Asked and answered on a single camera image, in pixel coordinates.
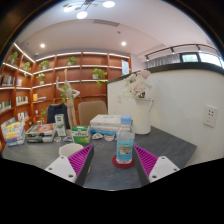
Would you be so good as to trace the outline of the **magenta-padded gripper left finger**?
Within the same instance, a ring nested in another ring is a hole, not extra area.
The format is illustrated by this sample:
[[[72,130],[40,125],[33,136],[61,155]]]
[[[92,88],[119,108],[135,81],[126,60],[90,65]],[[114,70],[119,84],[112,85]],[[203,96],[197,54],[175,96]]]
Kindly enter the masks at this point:
[[[68,157],[59,156],[46,168],[46,171],[82,186],[85,183],[93,155],[94,146],[89,145]]]

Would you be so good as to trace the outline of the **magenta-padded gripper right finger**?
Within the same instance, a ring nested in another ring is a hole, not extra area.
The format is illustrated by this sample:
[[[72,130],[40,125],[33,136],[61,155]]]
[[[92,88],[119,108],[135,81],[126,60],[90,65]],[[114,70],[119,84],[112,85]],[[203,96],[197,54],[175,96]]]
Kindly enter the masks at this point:
[[[133,147],[133,157],[142,186],[179,171],[166,156],[155,156],[139,146]]]

